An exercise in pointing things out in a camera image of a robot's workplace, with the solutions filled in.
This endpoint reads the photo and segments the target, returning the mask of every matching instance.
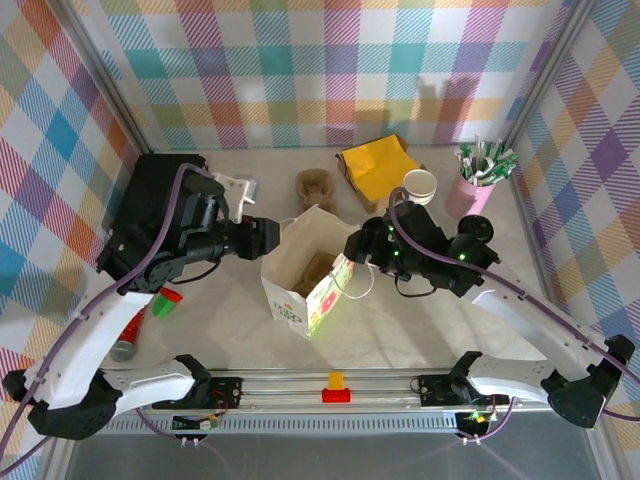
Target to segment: tabletop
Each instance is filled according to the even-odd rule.
[[[447,235],[457,221],[444,209],[458,164],[454,147],[411,147],[409,154],[437,178],[428,211]],[[248,174],[259,182],[256,204],[244,213],[283,220],[300,213],[296,175],[307,168],[325,168],[334,176],[338,216],[360,224],[372,215],[358,202],[340,175],[336,149],[249,149],[197,152],[212,171]],[[525,232],[508,182],[500,182],[483,212],[495,237],[489,246],[535,291],[540,291]],[[129,362],[105,366],[151,366],[190,353],[208,368],[450,367],[468,350],[521,360],[542,355],[503,320],[447,291],[403,298],[393,279],[376,274],[373,290],[360,300],[344,296],[309,340],[273,319],[260,279],[260,260],[225,257],[205,279],[175,290],[184,295],[165,319],[148,314],[140,333],[139,351]],[[209,264],[190,265],[185,278]],[[366,266],[356,265],[347,291],[367,289]],[[403,285],[407,293],[430,290],[424,279]]]

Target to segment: colorful plaid backdrop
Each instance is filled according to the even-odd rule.
[[[74,0],[160,149],[487,134],[559,3]]]
[[[3,0],[0,377],[42,356],[77,305],[136,158],[45,1]],[[0,388],[2,433],[17,406],[7,400]],[[35,444],[25,427],[2,468]],[[10,478],[32,478],[37,458]]]
[[[640,346],[640,1],[605,0],[517,146],[518,182],[558,302]],[[640,373],[640,350],[631,364]],[[640,414],[624,382],[616,410]],[[616,421],[640,475],[640,429]]]

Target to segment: yellow paper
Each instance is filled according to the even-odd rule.
[[[353,184],[369,201],[389,196],[407,172],[419,168],[395,135],[350,148],[342,156]]]

